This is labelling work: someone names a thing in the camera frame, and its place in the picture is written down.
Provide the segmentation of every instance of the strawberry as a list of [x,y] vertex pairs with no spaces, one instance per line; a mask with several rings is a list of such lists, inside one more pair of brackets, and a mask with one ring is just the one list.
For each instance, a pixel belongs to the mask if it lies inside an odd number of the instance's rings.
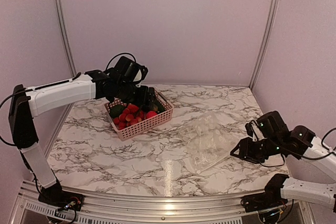
[[120,122],[120,123],[119,123],[119,131],[120,131],[120,130],[123,130],[124,128],[126,128],[126,123],[124,123],[124,122]]
[[134,119],[134,115],[132,115],[132,114],[128,114],[128,115],[126,116],[126,118],[125,118],[125,120],[126,120],[127,122],[131,122],[133,119]]
[[120,123],[120,120],[119,120],[119,118],[115,118],[115,119],[113,119],[113,122],[114,122],[115,125],[118,125]]
[[146,114],[146,118],[152,118],[153,116],[156,116],[157,113],[155,111],[149,111],[147,114]]
[[131,113],[137,113],[139,107],[134,104],[128,104],[127,109],[129,109]]
[[127,116],[127,114],[122,113],[122,114],[119,116],[119,120],[120,120],[120,122],[126,122],[126,116]]
[[130,109],[126,108],[126,109],[124,109],[124,110],[123,110],[123,112],[122,112],[122,113],[124,113],[124,114],[130,114],[130,113],[131,113],[131,111],[130,111]]
[[132,125],[135,125],[135,124],[137,124],[137,123],[138,123],[137,119],[133,119],[133,120],[131,121],[131,126],[132,126]]
[[145,113],[142,110],[139,112],[139,117],[141,117],[142,120],[145,119]]

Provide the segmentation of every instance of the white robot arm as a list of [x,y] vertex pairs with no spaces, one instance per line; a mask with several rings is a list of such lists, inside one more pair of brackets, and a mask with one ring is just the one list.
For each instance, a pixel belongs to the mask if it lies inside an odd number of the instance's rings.
[[[257,137],[253,125],[262,132],[262,140],[254,141]],[[289,131],[277,111],[264,114],[256,121],[252,120],[245,128],[249,137],[240,140],[231,151],[232,156],[262,164],[272,155],[292,155],[314,165],[336,181],[335,151],[323,145],[322,140],[308,128],[300,125]],[[267,183],[264,193],[246,195],[241,203],[247,212],[251,212],[279,206],[287,202],[287,199],[297,199],[320,204],[336,212],[335,198],[336,184],[311,183],[286,174],[276,174]]]
[[113,68],[105,71],[79,73],[74,78],[39,87],[24,88],[21,84],[14,88],[13,94],[5,99],[12,99],[8,119],[14,143],[9,145],[20,150],[27,168],[42,185],[39,201],[64,208],[75,198],[72,207],[80,210],[82,195],[62,190],[38,144],[33,118],[57,107],[90,99],[107,98],[112,102],[119,98],[125,103],[146,105],[154,99],[153,88],[140,85],[147,72],[145,66],[123,56]]

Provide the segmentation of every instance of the clear plastic container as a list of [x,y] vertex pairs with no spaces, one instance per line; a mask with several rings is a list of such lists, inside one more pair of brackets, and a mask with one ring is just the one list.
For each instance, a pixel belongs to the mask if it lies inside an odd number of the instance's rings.
[[184,125],[180,138],[186,142],[188,161],[195,173],[201,173],[230,156],[238,139],[225,131],[213,112]]

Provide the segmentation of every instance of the plastic basket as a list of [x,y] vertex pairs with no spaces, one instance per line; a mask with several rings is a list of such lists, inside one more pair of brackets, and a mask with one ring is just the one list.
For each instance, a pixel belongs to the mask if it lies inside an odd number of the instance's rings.
[[[107,111],[107,118],[109,119],[113,129],[117,133],[120,140],[124,141],[131,137],[134,137],[136,135],[139,135],[145,131],[148,131],[160,124],[163,124],[165,122],[170,121],[173,115],[173,104],[169,102],[161,93],[159,93],[157,90],[155,90],[156,97],[158,101],[164,106],[166,109],[164,112],[153,116],[152,118],[146,119],[141,121],[140,123],[137,123],[135,125],[129,126],[127,128],[124,128],[123,130],[118,130],[115,124],[113,123],[113,119],[110,117],[109,111],[109,103],[104,104],[104,107]],[[121,102],[119,99],[115,99],[114,102],[112,102],[112,107],[116,106],[117,104],[121,104],[126,106],[126,103]]]

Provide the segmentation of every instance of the white marble surface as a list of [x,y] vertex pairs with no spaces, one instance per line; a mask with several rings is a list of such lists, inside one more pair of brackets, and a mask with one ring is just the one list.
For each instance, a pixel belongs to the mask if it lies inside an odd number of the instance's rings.
[[[246,122],[261,115],[249,88],[155,85],[175,106],[173,119],[124,142],[103,111],[106,100],[77,103],[63,125],[48,162],[62,185],[106,193],[200,196],[262,189],[286,165],[265,168],[234,157],[196,174],[178,132],[208,111],[216,113],[237,141]],[[281,164],[280,156],[266,165]]]

